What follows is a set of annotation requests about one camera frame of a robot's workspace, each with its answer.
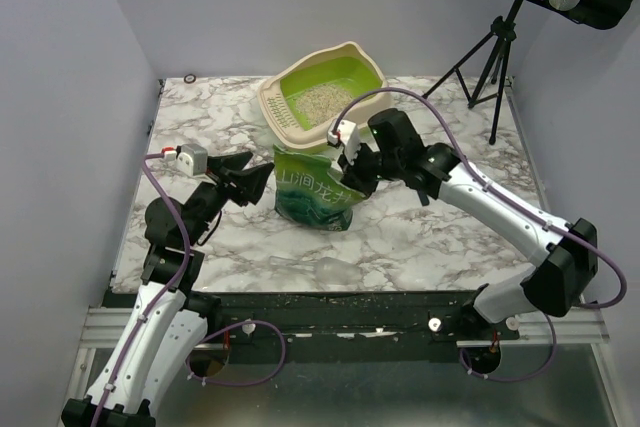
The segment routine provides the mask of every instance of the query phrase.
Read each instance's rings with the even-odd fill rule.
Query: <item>cable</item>
[[[551,364],[553,363],[554,359],[556,358],[556,354],[558,352],[558,337],[556,335],[556,329],[553,326],[553,322],[551,322],[551,319],[549,318],[549,316],[547,314],[543,314],[544,317],[547,319],[547,322],[549,322],[549,329],[551,330],[551,352],[549,353],[549,357],[547,358],[546,362],[544,364],[542,364],[542,367],[540,367],[538,370],[536,370],[535,372],[531,372],[530,374],[526,374],[526,375],[522,375],[520,377],[490,377],[487,374],[481,374],[479,372],[476,372],[475,370],[473,370],[471,368],[471,362],[469,361],[469,363],[467,363],[467,360],[465,359],[465,357],[468,358],[469,354],[467,353],[466,349],[460,349],[460,363],[462,364],[462,366],[464,367],[464,369],[467,371],[468,375],[472,375],[474,377],[477,377],[479,379],[483,379],[483,380],[490,380],[491,382],[501,382],[503,384],[512,384],[514,382],[523,382],[525,380],[531,380],[534,377],[537,377],[541,374],[544,374],[549,367],[551,367]]]
[[[151,182],[151,185],[156,189],[156,191],[158,192],[158,194],[166,204],[167,209],[169,209],[171,216],[173,217],[173,219],[175,220],[178,226],[178,230],[180,230],[180,235],[182,236],[182,242],[184,244],[184,257],[175,275],[156,294],[156,296],[153,299],[151,299],[151,302],[149,302],[149,305],[147,306],[147,308],[142,312],[142,316],[138,318],[138,321],[133,326],[133,329],[131,329],[131,333],[127,337],[127,340],[125,341],[124,346],[120,351],[120,355],[118,355],[118,358],[116,359],[113,369],[111,370],[111,375],[109,376],[109,380],[107,381],[108,384],[113,384],[115,380],[118,378],[118,372],[120,372],[120,368],[122,367],[122,364],[127,356],[127,353],[129,352],[129,349],[131,349],[131,345],[133,344],[133,341],[135,340],[136,335],[138,334],[138,332],[140,331],[140,328],[144,324],[143,319],[149,316],[149,314],[151,313],[155,305],[158,303],[158,300],[160,300],[160,298],[165,293],[167,293],[167,291],[171,288],[171,285],[173,285],[173,283],[177,281],[182,276],[182,274],[184,274],[185,270],[187,269],[187,265],[189,264],[189,257],[191,256],[191,243],[189,241],[189,234],[187,233],[187,228],[185,227],[184,222],[182,221],[182,217],[180,217],[180,214],[178,213],[175,206],[173,205],[173,202],[171,202],[171,199],[169,199],[169,196],[167,195],[167,193],[164,191],[160,183],[158,183],[156,178],[153,176],[153,174],[149,170],[149,167],[147,166],[147,163],[146,163],[147,160],[162,159],[162,158],[164,158],[164,154],[146,155],[145,162],[142,163],[142,171],[147,176],[147,178],[149,179],[149,182]],[[96,406],[96,411],[93,414],[93,418],[91,419],[91,427],[97,427],[98,421],[100,420],[100,414],[104,409],[104,406],[107,402],[107,398],[109,397],[109,394],[110,394],[110,391],[105,388],[105,390],[102,393],[102,396],[100,397],[100,401]]]
[[[520,204],[518,204],[517,202],[514,202],[513,200],[511,200],[506,195],[504,195],[501,192],[499,192],[496,189],[494,189],[491,185],[487,185],[487,182],[485,182],[484,179],[480,176],[480,174],[478,174],[471,167],[471,164],[469,164],[469,160],[467,159],[467,157],[462,152],[462,149],[460,148],[460,145],[456,141],[456,139],[455,139],[455,137],[453,135],[453,132],[451,131],[451,129],[449,128],[449,126],[445,122],[444,118],[442,117],[442,114],[440,114],[440,112],[438,112],[438,110],[433,106],[433,104],[431,104],[431,102],[429,102],[427,99],[422,98],[422,96],[416,94],[415,92],[411,92],[410,90],[407,90],[407,89],[400,89],[400,88],[397,88],[397,87],[381,87],[379,89],[374,89],[374,90],[370,90],[369,92],[365,92],[364,94],[360,95],[359,97],[356,97],[355,99],[353,99],[349,103],[349,105],[347,105],[343,109],[343,111],[340,112],[340,115],[338,115],[338,118],[336,119],[336,122],[333,124],[333,134],[337,134],[338,126],[340,125],[340,122],[344,119],[345,115],[347,115],[347,112],[349,112],[353,108],[354,105],[356,105],[358,102],[361,102],[362,100],[366,99],[367,97],[369,97],[371,95],[379,94],[379,93],[382,93],[382,92],[397,92],[399,94],[408,95],[409,97],[413,97],[414,99],[416,99],[419,102],[421,102],[422,104],[424,104],[431,111],[431,113],[436,117],[436,119],[438,119],[438,122],[440,122],[440,125],[442,125],[442,128],[444,129],[445,133],[447,134],[447,137],[449,138],[449,141],[451,142],[451,145],[453,146],[454,150],[458,154],[458,157],[460,157],[460,161],[465,166],[465,168],[467,169],[467,171],[469,172],[471,177],[473,177],[476,180],[476,182],[478,182],[483,188],[485,188],[486,190],[491,192],[495,197],[497,197],[499,200],[501,200],[504,204],[508,205],[509,207],[511,207],[516,212],[521,213],[522,215],[524,215],[525,217],[531,219],[532,221],[536,222],[537,224],[540,224],[541,226],[547,228],[547,223],[546,223],[545,220],[543,220],[542,218],[538,217],[536,214],[534,214],[532,212],[529,212],[527,209],[525,209],[524,207],[520,206]],[[622,272],[622,269],[620,269],[620,267],[618,267],[618,265],[613,261],[613,259],[611,257],[609,257],[607,254],[602,252],[597,247],[594,247],[593,245],[591,245],[589,242],[587,242],[587,241],[581,239],[580,237],[572,234],[571,232],[567,232],[565,230],[562,230],[561,228],[556,227],[555,225],[549,225],[548,229],[551,232],[555,233],[555,234],[561,235],[562,237],[565,237],[565,238],[571,240],[572,242],[575,242],[576,244],[580,245],[581,247],[584,247],[585,249],[587,249],[589,252],[591,252],[591,253],[595,254],[596,256],[598,256],[600,259],[602,259],[604,262],[606,262],[609,265],[609,267],[611,267],[613,272],[617,275],[618,280],[620,281],[620,291],[618,292],[618,294],[613,299],[611,299],[611,300],[609,300],[607,302],[596,303],[596,304],[579,304],[578,305],[579,307],[582,307],[583,309],[604,309],[604,308],[607,308],[607,307],[612,307],[614,305],[617,305],[622,301],[622,299],[624,299],[624,296],[627,295],[627,279],[625,278],[624,273]]]
[[[243,325],[250,325],[250,324],[256,324],[256,325],[264,325],[265,327],[269,327],[271,330],[273,330],[276,335],[278,336],[278,338],[280,339],[280,360],[278,361],[278,365],[276,366],[275,369],[273,369],[273,371],[267,375],[266,377],[263,377],[261,379],[258,380],[251,380],[248,382],[227,382],[224,380],[215,380],[215,379],[209,379],[207,377],[199,377],[196,374],[193,373],[193,370],[191,370],[191,365],[189,365],[189,359],[190,357],[187,357],[187,360],[185,361],[185,364],[187,365],[187,369],[189,369],[189,379],[191,378],[196,378],[198,380],[200,380],[203,384],[212,384],[212,385],[221,385],[223,387],[251,387],[254,385],[259,385],[259,384],[264,384],[265,382],[267,382],[268,380],[272,379],[273,377],[275,377],[278,372],[280,372],[280,370],[282,369],[282,366],[284,365],[284,359],[285,359],[285,355],[287,353],[287,343],[284,340],[284,335],[282,335],[282,332],[280,332],[280,330],[273,324],[266,322],[264,320],[245,320],[244,322],[238,322],[236,324],[231,324],[227,327],[225,327],[224,329],[220,329],[219,331],[205,337],[204,339],[202,339],[202,342],[208,342],[211,339],[214,339],[216,337],[218,337],[219,335],[222,335],[226,332],[229,332],[230,330],[233,329],[237,329],[238,327],[242,327]]]

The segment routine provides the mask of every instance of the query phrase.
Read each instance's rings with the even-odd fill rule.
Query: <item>litter box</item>
[[[345,42],[308,55],[267,79],[258,89],[258,100],[269,127],[287,148],[319,151],[326,147],[327,130],[339,111],[318,123],[322,115],[318,102],[325,105],[328,96],[326,105],[335,108],[340,101],[388,85],[371,57],[355,42]],[[390,106],[389,92],[375,94],[357,104],[346,118],[363,129],[372,115]]]

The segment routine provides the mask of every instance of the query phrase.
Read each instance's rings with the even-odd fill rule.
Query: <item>plastic bag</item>
[[[276,212],[285,219],[320,230],[347,230],[352,207],[366,196],[339,182],[340,172],[322,155],[275,151]]]

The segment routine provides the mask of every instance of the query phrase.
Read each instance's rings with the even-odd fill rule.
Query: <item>wall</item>
[[[605,318],[638,419],[639,19],[638,0],[610,31],[550,18],[515,88],[522,127],[551,207],[568,219],[591,220],[599,229],[600,245],[630,281],[627,299],[605,311]],[[602,263],[593,284],[592,299],[611,298],[618,288]]]
[[[512,0],[118,0],[152,66],[165,76],[275,74],[355,40],[393,75],[443,74]],[[517,68],[548,12],[518,18]],[[478,73],[488,51],[466,72]]]
[[[157,81],[116,0],[0,0],[0,422],[57,425]]]

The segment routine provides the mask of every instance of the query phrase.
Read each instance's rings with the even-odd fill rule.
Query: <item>floor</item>
[[[264,120],[255,92],[258,77],[203,78],[194,84],[169,79],[161,101],[149,152],[196,142],[211,155],[251,150],[255,162],[272,158],[277,139]],[[389,82],[424,92],[432,77],[395,77]],[[531,169],[506,102],[498,141],[487,142],[493,104],[467,109],[457,81],[450,80],[430,98],[451,126],[470,160],[504,187],[538,204]],[[435,118],[413,100],[397,96],[425,144],[446,141]],[[152,171],[169,195],[184,202],[198,181],[159,161]],[[135,292],[148,243],[144,211],[157,194],[141,181],[118,260],[116,292]],[[326,291],[475,289],[522,271],[527,264],[510,244],[479,221],[443,202],[422,207],[417,195],[399,183],[382,185],[355,208],[346,232],[319,232],[294,225],[273,210],[271,177],[257,206],[227,204],[222,224],[199,248],[206,254],[195,288],[200,291]],[[313,270],[270,265],[269,258],[314,260],[334,257],[352,263],[356,275],[319,278]]]

